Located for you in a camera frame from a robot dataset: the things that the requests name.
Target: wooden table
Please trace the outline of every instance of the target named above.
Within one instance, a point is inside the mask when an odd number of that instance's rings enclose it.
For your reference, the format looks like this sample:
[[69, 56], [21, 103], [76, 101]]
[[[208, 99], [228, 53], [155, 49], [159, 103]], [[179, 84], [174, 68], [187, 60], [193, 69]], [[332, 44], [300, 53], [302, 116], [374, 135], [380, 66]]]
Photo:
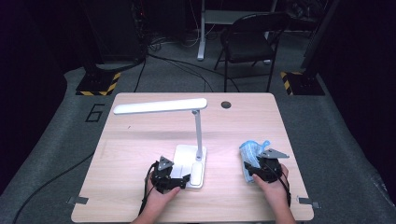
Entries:
[[[274, 220], [256, 184], [245, 181], [239, 147], [247, 140], [271, 142], [288, 154], [280, 159], [290, 170], [291, 211], [296, 220], [310, 220], [307, 197], [282, 118], [271, 93], [120, 93], [115, 105], [155, 101], [207, 99], [201, 111], [203, 145], [207, 147], [204, 185], [183, 189], [159, 222], [242, 222]], [[221, 103], [231, 103], [231, 108]], [[194, 116], [189, 111], [116, 116], [110, 112], [92, 158], [72, 219], [75, 222], [129, 222], [138, 214], [144, 178], [161, 156], [172, 160], [179, 144], [196, 145]]]

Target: yellow and black hazard tape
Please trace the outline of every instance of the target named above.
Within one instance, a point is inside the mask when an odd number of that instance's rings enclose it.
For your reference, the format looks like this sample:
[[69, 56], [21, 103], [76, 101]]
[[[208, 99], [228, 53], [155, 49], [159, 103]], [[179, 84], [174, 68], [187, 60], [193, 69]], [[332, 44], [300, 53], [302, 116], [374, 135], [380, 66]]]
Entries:
[[302, 75], [300, 72], [281, 72], [280, 76], [282, 77], [283, 84], [285, 85], [286, 92], [288, 95], [293, 95], [293, 90], [291, 89], [291, 85], [288, 80], [288, 74], [294, 74], [294, 75]]
[[108, 87], [107, 91], [76, 91], [76, 95], [111, 95], [111, 93], [116, 89], [117, 82], [119, 81], [119, 78], [121, 76], [121, 73], [117, 73], [114, 77], [113, 80], [111, 81], [111, 85]]

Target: chair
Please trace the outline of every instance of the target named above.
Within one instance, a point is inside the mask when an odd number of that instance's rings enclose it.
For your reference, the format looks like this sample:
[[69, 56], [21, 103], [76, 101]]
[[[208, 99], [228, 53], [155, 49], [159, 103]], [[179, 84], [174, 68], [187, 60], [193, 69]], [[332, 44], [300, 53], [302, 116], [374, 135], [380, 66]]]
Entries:
[[266, 91], [270, 90], [279, 38], [289, 22], [290, 16], [284, 12], [255, 13], [238, 19], [221, 34], [222, 50], [214, 70], [219, 62], [225, 62], [224, 92], [227, 91], [228, 63], [251, 62], [254, 66], [256, 62], [267, 60], [271, 61], [271, 70]]

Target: gray carpet floor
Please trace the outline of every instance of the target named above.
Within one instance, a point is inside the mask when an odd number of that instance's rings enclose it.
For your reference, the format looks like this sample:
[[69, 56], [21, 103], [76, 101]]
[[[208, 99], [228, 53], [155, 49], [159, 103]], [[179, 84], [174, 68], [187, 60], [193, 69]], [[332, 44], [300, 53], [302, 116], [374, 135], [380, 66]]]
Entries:
[[[309, 198], [321, 204], [320, 209], [314, 210], [313, 220], [306, 223], [396, 223], [396, 209], [381, 185], [380, 176], [350, 134], [320, 76], [318, 80], [326, 95], [289, 96], [286, 93], [280, 72], [301, 71], [308, 41], [306, 34], [282, 36], [270, 90], [284, 120]], [[117, 93], [223, 91], [222, 76], [209, 71], [220, 51], [217, 36], [206, 41], [202, 62], [196, 60], [198, 44], [193, 41], [168, 42], [161, 44], [161, 48], [156, 47], [156, 51], [149, 53], [208, 70], [148, 56], [145, 66], [141, 63], [121, 72], [116, 89], [108, 96], [75, 95], [85, 71], [79, 68], [64, 74], [68, 83], [64, 101], [1, 195], [0, 223], [12, 223], [23, 203], [38, 189], [21, 210], [16, 223], [72, 223], [73, 205], [66, 202], [69, 197], [78, 196], [90, 166], [89, 156], [96, 148]], [[123, 65], [109, 63], [102, 67]], [[231, 76], [254, 75], [268, 68], [264, 63], [254, 67], [231, 64], [230, 73]], [[223, 72], [222, 64], [217, 72]], [[246, 77], [234, 82], [241, 92], [263, 92], [266, 80], [267, 77]], [[237, 91], [237, 88], [229, 81], [229, 91]], [[101, 116], [97, 122], [86, 122], [93, 107]], [[59, 177], [43, 187], [56, 176]]]

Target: chair seat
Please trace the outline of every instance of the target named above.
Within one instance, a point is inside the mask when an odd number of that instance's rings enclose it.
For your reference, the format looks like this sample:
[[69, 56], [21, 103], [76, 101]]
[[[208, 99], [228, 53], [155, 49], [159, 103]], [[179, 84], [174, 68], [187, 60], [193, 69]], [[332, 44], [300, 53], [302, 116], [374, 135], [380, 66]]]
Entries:
[[276, 55], [263, 33], [238, 34], [228, 39], [228, 61], [247, 63], [273, 59]]

